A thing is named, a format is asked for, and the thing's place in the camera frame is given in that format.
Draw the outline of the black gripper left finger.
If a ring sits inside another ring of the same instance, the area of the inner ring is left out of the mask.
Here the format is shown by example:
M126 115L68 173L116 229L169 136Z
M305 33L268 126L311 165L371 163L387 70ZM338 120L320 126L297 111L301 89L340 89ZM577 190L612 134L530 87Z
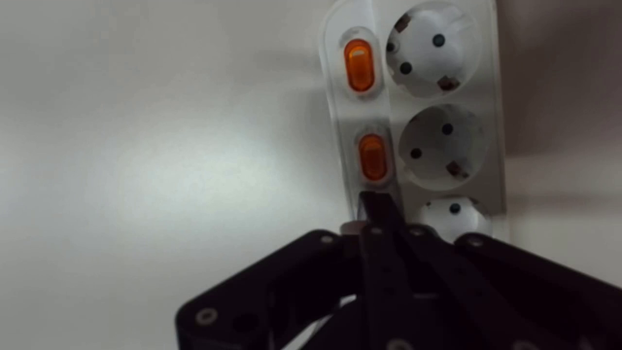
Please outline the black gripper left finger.
M282 350L320 327L303 350L383 350L410 301L394 200L359 194L365 218L350 235L309 231L210 290L175 315L179 350Z

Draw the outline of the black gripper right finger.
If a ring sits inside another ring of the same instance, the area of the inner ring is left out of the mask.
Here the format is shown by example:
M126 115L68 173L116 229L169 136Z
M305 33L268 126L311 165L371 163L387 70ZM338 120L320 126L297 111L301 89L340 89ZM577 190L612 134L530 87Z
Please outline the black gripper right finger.
M622 350L620 288L482 233L404 239L484 350Z

